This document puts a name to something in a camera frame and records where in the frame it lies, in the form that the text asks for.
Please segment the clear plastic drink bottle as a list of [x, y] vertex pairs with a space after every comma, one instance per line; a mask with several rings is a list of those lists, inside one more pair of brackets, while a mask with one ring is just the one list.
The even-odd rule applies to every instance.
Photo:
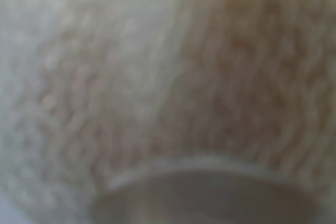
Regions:
[[1, 193], [33, 223], [335, 223], [335, 0], [1, 0]]

